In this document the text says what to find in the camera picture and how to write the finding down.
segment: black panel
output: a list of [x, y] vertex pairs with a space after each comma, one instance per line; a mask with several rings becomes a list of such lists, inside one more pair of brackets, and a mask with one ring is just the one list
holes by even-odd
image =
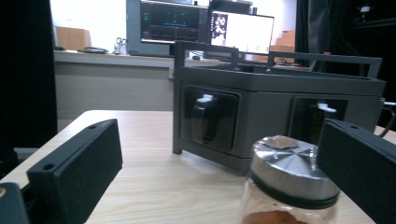
[[41, 147], [57, 133], [50, 1], [1, 1], [0, 39], [2, 161], [14, 147]]
[[91, 125], [27, 171], [54, 223], [84, 223], [122, 166], [116, 119]]
[[327, 119], [318, 167], [375, 223], [396, 223], [396, 146], [359, 126]]
[[[334, 113], [318, 109], [318, 104], [327, 104], [336, 109]], [[323, 120], [343, 120], [347, 111], [347, 100], [326, 98], [296, 98], [290, 118], [290, 137], [314, 145], [318, 144]]]
[[0, 184], [0, 207], [0, 223], [30, 223], [22, 194], [17, 184]]
[[[198, 99], [211, 95], [207, 103]], [[183, 92], [184, 135], [193, 142], [215, 150], [230, 151], [237, 118], [239, 96], [236, 93], [187, 87]]]

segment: computer monitor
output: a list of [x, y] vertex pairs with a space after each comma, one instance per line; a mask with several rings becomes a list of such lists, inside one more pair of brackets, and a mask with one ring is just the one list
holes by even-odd
[[212, 12], [210, 44], [238, 48], [247, 54], [268, 54], [274, 17], [232, 12]]
[[142, 0], [140, 20], [142, 43], [206, 42], [207, 7]]

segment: desk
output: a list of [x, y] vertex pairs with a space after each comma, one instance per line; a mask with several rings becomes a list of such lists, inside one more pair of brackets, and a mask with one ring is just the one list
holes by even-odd
[[[88, 223], [237, 223], [244, 176], [189, 152], [172, 153], [172, 112], [88, 111], [0, 182], [28, 183], [26, 170], [85, 127], [117, 119], [123, 168]], [[396, 142], [396, 134], [386, 138]], [[336, 223], [374, 223], [345, 194]]]

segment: black curtain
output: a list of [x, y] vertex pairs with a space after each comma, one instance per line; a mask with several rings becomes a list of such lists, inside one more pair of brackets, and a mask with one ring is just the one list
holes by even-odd
[[[337, 46], [350, 0], [297, 0], [296, 52], [338, 54]], [[327, 72], [329, 65], [311, 62], [311, 71]]]
[[50, 0], [0, 2], [0, 165], [57, 133]]

